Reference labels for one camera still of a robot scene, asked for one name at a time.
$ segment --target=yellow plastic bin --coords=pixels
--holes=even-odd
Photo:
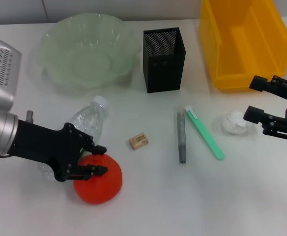
[[[199,36],[211,80],[245,90],[287,72],[287,28],[272,0],[203,0]]]

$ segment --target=black mesh pencil holder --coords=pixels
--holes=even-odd
[[[180,88],[185,54],[179,28],[143,32],[143,73],[148,93]]]

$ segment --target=white tabletop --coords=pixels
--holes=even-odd
[[[92,206],[72,182],[42,181],[37,163],[0,160],[0,236],[282,236],[287,235],[287,141],[262,134],[233,136],[221,116],[249,105],[284,116],[287,101],[263,92],[223,94],[207,78],[196,20],[130,22],[143,30],[179,27],[186,48],[181,90],[147,94],[142,54],[131,83],[81,96],[54,89],[35,64],[41,37],[53,24],[0,26],[0,39],[23,54],[12,113],[58,129],[95,95],[110,103],[100,144],[121,166],[123,186],[111,201]],[[225,152],[217,161],[186,122],[187,163],[178,163],[175,108],[192,105]],[[137,151],[127,140],[141,132]]]

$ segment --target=eraser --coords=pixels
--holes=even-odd
[[[136,135],[133,138],[129,139],[130,146],[132,146],[133,150],[139,149],[144,145],[148,144],[148,138],[144,133]]]

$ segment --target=bottle cap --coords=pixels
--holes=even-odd
[[[102,97],[102,96],[95,96],[92,101],[100,104],[100,106],[103,107],[103,109],[104,109],[105,116],[108,115],[108,113],[109,113],[109,103],[107,102],[107,100],[104,97]]]

